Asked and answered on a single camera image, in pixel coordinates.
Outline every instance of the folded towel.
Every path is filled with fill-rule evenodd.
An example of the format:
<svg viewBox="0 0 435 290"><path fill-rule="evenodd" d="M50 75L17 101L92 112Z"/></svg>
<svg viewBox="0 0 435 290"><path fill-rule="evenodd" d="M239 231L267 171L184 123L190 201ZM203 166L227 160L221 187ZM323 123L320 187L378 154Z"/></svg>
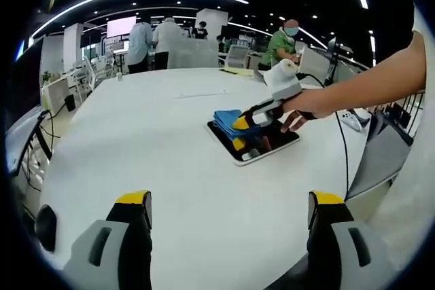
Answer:
<svg viewBox="0 0 435 290"><path fill-rule="evenodd" d="M242 111L240 110L219 110L214 113L214 125L222 130L230 139L237 137L253 137L260 133L261 127L254 126L247 130L237 130L232 124L239 118Z"/></svg>

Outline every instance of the light blue shirt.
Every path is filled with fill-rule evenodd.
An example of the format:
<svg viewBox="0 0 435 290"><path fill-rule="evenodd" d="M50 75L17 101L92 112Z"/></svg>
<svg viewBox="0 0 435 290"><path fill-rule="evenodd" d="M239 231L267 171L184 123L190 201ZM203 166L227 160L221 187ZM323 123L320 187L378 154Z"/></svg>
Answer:
<svg viewBox="0 0 435 290"><path fill-rule="evenodd" d="M151 25L146 22L135 24L130 31L128 40L127 64L139 64L145 58L152 45Z"/></svg>

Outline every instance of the round table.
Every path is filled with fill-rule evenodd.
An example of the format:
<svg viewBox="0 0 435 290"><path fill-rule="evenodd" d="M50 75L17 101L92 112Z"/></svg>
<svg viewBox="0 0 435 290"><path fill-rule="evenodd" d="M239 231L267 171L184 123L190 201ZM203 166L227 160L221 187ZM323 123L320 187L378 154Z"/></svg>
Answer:
<svg viewBox="0 0 435 290"><path fill-rule="evenodd" d="M46 171L41 205L58 217L62 268L71 245L116 198L152 193L153 289L263 289L305 253L308 193L345 195L334 116L300 141L236 166L206 123L220 109L268 98L264 84L218 69L171 69L105 80L79 108ZM353 180L367 138L343 125Z"/></svg>

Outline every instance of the green shirt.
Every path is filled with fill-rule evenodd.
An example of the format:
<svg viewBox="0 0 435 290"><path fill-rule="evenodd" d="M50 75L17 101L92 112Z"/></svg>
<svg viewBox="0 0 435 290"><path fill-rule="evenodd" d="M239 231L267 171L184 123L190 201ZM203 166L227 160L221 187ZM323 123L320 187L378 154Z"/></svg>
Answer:
<svg viewBox="0 0 435 290"><path fill-rule="evenodd" d="M277 49L284 49L288 54L295 54L294 40L288 37L281 29L273 33L267 51L261 58L260 62L266 66L271 66L273 62L281 61L281 57L277 54Z"/></svg>

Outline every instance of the face mask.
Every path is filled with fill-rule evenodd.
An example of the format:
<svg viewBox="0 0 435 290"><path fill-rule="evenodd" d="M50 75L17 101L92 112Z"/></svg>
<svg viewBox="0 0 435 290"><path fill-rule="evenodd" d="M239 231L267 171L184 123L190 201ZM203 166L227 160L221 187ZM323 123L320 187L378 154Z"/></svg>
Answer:
<svg viewBox="0 0 435 290"><path fill-rule="evenodd" d="M289 36L293 36L296 35L297 32L299 31L298 27L286 27L284 28L285 34L289 35Z"/></svg>

